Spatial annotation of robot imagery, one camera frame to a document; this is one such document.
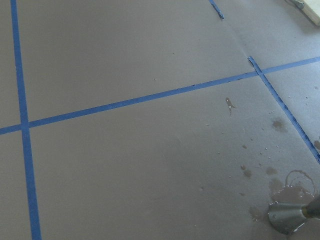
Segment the steel double jigger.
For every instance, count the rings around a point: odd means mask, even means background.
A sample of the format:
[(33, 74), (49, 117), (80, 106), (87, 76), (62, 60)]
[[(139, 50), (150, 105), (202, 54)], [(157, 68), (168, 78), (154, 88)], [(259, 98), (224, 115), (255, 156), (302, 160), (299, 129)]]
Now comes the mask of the steel double jigger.
[(296, 232), (310, 219), (320, 218), (320, 196), (274, 195), (268, 205), (268, 220), (279, 233)]

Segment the wooden cutting board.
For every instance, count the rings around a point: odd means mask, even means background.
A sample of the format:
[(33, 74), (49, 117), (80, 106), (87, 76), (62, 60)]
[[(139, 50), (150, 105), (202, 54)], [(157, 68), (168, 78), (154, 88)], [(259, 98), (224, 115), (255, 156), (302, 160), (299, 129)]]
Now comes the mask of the wooden cutting board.
[(320, 25), (320, 0), (291, 0), (316, 26)]

